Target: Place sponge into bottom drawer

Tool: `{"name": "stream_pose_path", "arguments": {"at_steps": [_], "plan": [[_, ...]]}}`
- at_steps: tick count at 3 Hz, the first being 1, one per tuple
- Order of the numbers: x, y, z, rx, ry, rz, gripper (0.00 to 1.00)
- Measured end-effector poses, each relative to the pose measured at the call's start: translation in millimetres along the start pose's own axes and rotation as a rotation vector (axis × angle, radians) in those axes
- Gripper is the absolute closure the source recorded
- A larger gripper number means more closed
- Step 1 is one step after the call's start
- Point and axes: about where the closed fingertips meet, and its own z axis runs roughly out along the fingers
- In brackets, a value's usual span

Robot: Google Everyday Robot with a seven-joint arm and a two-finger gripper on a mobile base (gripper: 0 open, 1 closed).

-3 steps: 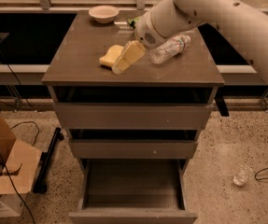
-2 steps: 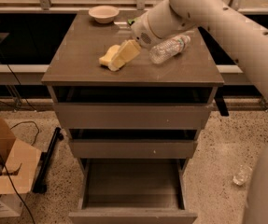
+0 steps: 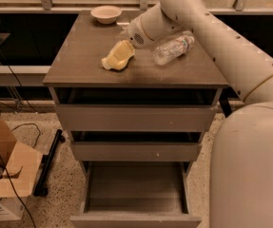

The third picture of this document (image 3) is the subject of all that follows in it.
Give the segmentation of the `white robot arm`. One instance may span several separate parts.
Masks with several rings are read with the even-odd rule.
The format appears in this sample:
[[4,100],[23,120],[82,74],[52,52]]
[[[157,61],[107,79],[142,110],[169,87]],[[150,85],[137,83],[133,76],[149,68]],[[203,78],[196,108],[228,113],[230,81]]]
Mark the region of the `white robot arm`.
[[146,48],[191,30],[244,107],[227,117],[210,163],[210,228],[273,228],[273,58],[209,13],[201,0],[160,0],[127,26]]

